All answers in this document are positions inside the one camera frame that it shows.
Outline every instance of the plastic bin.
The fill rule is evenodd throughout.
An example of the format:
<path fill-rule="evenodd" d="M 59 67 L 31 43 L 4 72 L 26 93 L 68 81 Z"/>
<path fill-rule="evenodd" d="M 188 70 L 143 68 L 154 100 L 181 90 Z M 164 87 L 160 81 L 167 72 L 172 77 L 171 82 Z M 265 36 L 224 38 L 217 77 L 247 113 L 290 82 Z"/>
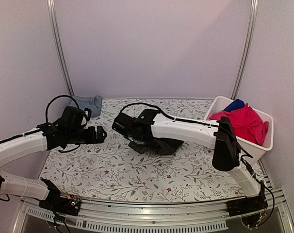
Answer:
<path fill-rule="evenodd" d="M 219 113 L 223 111 L 229 104 L 231 104 L 233 100 L 228 99 L 223 96 L 218 96 L 213 101 L 212 105 L 210 106 L 209 110 L 207 111 L 204 120 L 208 120 L 209 117 L 215 113 Z M 253 159 L 251 158 L 245 158 L 251 165 L 255 164 L 267 151 L 272 149 L 273 146 L 273 133 L 274 133 L 274 121 L 273 118 L 262 111 L 259 111 L 257 109 L 254 109 L 258 115 L 261 117 L 261 119 L 265 122 L 269 122 L 269 131 L 266 136 L 266 139 L 264 141 L 264 144 L 262 146 L 259 146 L 255 143 L 246 141 L 245 139 L 242 139 L 240 137 L 237 137 L 240 145 L 253 156 Z"/>

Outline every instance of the red cloth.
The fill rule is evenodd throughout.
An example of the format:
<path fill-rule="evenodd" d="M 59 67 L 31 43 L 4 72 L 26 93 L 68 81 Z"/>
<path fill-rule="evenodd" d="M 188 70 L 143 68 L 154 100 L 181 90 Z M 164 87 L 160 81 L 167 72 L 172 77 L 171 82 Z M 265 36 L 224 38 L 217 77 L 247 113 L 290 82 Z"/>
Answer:
<path fill-rule="evenodd" d="M 220 120 L 221 117 L 228 117 L 231 121 L 235 134 L 249 142 L 263 145 L 269 130 L 269 122 L 262 121 L 260 116 L 248 104 L 244 108 L 232 111 L 222 111 L 212 115 L 209 120 Z"/>

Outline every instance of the floral tablecloth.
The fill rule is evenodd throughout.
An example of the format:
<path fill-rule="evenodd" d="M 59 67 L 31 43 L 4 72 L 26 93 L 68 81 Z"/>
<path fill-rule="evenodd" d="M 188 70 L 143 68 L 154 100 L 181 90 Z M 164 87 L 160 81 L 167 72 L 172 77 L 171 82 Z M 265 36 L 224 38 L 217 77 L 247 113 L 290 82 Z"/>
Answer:
<path fill-rule="evenodd" d="M 103 144 L 81 145 L 69 153 L 52 150 L 41 177 L 64 193 L 97 199 L 137 202 L 190 202 L 243 196 L 226 172 L 212 167 L 213 150 L 185 142 L 175 154 L 138 154 L 128 140 L 112 130 L 120 109 L 132 102 L 147 102 L 179 117 L 202 119 L 211 100 L 104 100 L 101 115 L 89 125 L 102 125 L 108 136 Z M 146 108 L 131 106 L 124 112 L 137 117 Z M 260 166 L 255 165 L 258 174 Z"/>

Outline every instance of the blue cloth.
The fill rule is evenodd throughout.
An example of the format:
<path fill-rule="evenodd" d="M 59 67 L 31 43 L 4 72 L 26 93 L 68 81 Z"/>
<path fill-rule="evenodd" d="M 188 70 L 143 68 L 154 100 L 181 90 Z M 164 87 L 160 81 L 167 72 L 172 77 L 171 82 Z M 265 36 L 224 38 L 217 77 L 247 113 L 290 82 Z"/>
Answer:
<path fill-rule="evenodd" d="M 91 109 L 91 117 L 97 117 L 100 115 L 100 111 L 102 108 L 102 97 L 95 96 L 95 97 L 79 97 L 74 96 L 74 99 L 77 101 L 79 108 L 84 110 L 85 108 Z M 77 107 L 73 100 L 70 100 L 68 104 L 72 107 Z"/>
<path fill-rule="evenodd" d="M 245 103 L 242 100 L 236 99 L 234 102 L 229 104 L 224 111 L 231 113 L 234 110 L 238 110 L 240 108 L 244 108 Z"/>

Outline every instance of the gray cloth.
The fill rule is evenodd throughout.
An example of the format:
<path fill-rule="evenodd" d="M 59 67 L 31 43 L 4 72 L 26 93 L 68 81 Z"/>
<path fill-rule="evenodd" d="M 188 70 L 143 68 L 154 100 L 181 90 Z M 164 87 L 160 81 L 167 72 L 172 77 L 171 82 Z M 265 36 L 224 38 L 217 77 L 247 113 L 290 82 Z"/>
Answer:
<path fill-rule="evenodd" d="M 102 108 L 102 97 L 79 97 L 74 96 L 74 99 L 77 101 L 79 108 L 84 110 L 85 108 L 91 109 L 91 117 L 97 117 L 100 115 L 100 110 Z M 70 101 L 69 106 L 76 107 L 76 104 L 73 100 Z"/>

